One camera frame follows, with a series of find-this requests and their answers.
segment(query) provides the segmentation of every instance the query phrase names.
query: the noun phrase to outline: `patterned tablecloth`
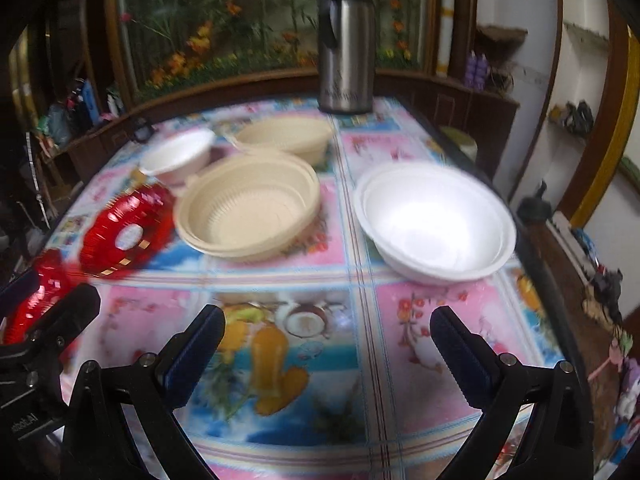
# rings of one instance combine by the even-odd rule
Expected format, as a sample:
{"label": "patterned tablecloth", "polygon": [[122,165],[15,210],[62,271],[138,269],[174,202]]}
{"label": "patterned tablecloth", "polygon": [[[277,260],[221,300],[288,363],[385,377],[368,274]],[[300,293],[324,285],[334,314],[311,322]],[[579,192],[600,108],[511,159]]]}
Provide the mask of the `patterned tablecloth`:
{"label": "patterned tablecloth", "polygon": [[[269,100],[157,124],[148,145],[125,145],[86,186],[48,246],[77,259],[84,232],[129,187],[151,146],[202,124],[229,131],[281,114],[320,115],[315,100]],[[225,339],[176,415],[221,479],[428,479],[479,416],[431,340],[434,308],[449,304],[496,352],[525,364],[552,367],[562,358],[515,255],[488,279],[450,287],[407,282],[384,264],[350,205],[358,177],[392,160],[447,160],[395,100],[377,99],[367,116],[333,120],[338,134],[316,168],[322,210],[313,234],[278,259],[244,265],[201,254],[174,235],[143,270],[119,282],[93,280],[100,316],[63,375],[66,400],[85,360],[119,366],[158,352],[204,304],[220,304]],[[234,152],[222,137],[215,149]],[[128,414],[151,472],[162,475]],[[520,420],[527,416],[523,409]]]}

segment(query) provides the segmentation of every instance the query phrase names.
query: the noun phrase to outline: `purple bottle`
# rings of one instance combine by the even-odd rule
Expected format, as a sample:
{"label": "purple bottle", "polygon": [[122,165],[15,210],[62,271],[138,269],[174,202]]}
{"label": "purple bottle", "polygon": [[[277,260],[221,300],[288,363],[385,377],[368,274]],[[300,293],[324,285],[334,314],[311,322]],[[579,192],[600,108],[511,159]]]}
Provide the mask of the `purple bottle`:
{"label": "purple bottle", "polygon": [[465,69],[465,80],[464,84],[467,88],[474,87],[474,79],[476,78],[476,65],[478,63],[478,58],[476,57],[476,53],[472,50],[471,53],[466,58],[466,69]]}
{"label": "purple bottle", "polygon": [[484,90],[484,83],[489,72],[489,62],[486,60],[486,56],[482,54],[482,57],[478,59],[476,63],[476,76],[474,77],[474,88],[478,91]]}

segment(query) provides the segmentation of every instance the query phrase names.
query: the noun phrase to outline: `white bowl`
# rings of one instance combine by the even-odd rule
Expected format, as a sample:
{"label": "white bowl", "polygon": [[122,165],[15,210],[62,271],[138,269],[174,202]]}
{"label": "white bowl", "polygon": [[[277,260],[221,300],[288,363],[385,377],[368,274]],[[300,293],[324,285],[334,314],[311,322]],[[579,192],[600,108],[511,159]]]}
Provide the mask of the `white bowl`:
{"label": "white bowl", "polygon": [[166,140],[145,153],[140,171],[156,177],[165,186],[182,184],[209,163],[215,138],[216,134],[208,128],[198,128]]}
{"label": "white bowl", "polygon": [[502,200],[455,168],[383,164],[358,181],[354,208],[386,263],[419,283],[479,280],[515,247],[516,227]]}

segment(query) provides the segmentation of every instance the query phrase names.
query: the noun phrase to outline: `black thermos handle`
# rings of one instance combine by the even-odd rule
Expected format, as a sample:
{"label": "black thermos handle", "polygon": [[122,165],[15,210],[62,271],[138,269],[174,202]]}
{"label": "black thermos handle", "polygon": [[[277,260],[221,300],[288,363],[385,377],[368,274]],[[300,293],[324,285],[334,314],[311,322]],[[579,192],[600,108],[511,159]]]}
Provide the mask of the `black thermos handle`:
{"label": "black thermos handle", "polygon": [[334,28],[331,24],[331,1],[322,4],[318,14],[318,35],[325,47],[338,48],[338,39],[335,37]]}

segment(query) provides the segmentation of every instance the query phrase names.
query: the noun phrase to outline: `red cellophane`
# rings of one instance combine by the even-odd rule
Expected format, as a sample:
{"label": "red cellophane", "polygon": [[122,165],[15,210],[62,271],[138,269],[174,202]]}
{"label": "red cellophane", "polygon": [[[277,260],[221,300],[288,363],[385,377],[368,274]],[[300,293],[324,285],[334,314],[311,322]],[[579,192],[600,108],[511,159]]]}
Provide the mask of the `red cellophane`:
{"label": "red cellophane", "polygon": [[113,200],[84,235],[82,272],[122,278],[162,249],[172,236],[174,197],[159,184]]}
{"label": "red cellophane", "polygon": [[24,333],[77,283],[72,282],[57,249],[47,249],[36,257],[33,267],[40,275],[40,287],[24,300],[7,319],[4,344],[19,343]]}

